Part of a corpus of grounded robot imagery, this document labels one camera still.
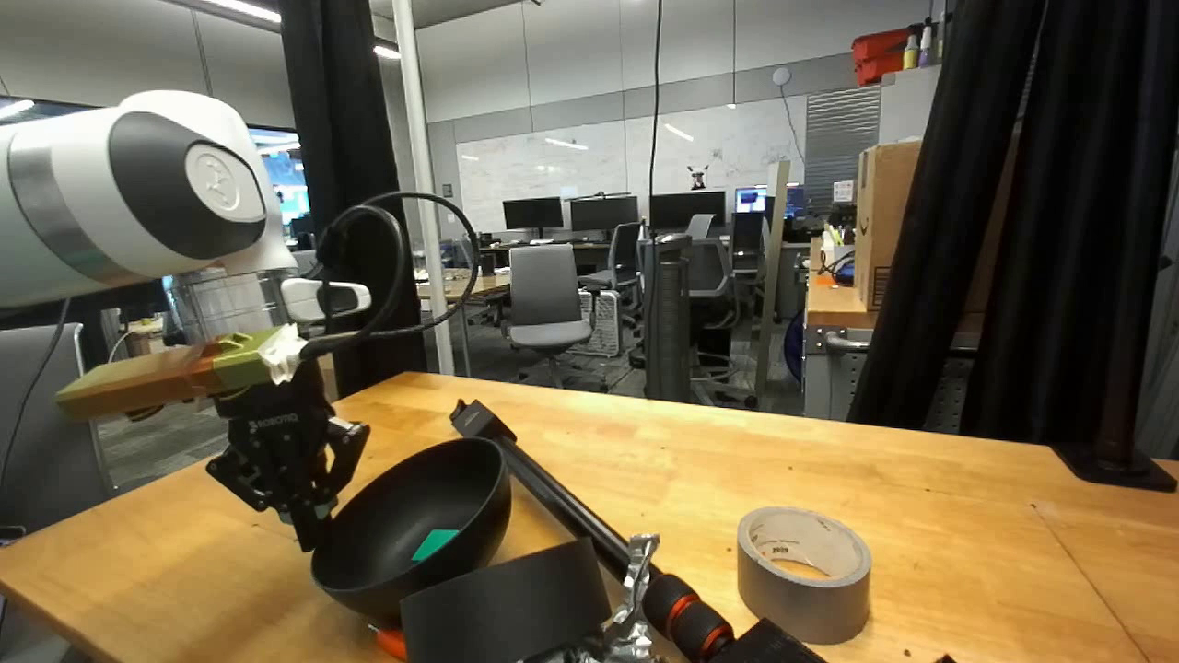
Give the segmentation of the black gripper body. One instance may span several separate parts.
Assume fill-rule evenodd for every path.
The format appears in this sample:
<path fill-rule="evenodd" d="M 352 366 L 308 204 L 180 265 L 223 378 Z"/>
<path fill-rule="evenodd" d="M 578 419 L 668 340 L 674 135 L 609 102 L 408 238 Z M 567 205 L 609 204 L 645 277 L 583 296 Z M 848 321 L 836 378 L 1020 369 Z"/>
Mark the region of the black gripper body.
<path fill-rule="evenodd" d="M 217 402 L 228 446 L 206 473 L 254 512 L 327 515 L 352 479 L 370 423 L 339 419 L 317 374 Z"/>

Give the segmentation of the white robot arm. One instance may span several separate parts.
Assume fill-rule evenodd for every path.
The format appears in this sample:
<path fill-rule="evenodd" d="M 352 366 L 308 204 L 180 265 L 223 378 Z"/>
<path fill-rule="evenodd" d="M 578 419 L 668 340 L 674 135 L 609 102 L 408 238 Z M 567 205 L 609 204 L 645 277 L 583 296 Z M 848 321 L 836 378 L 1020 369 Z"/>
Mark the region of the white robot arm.
<path fill-rule="evenodd" d="M 252 129 L 221 98 L 136 91 L 0 129 L 4 307 L 291 265 Z M 252 510 L 275 510 L 302 550 L 319 550 L 370 426 L 331 414 L 317 348 L 296 326 L 254 331 L 254 361 L 258 378 L 223 389 L 233 441 L 210 477 Z"/>

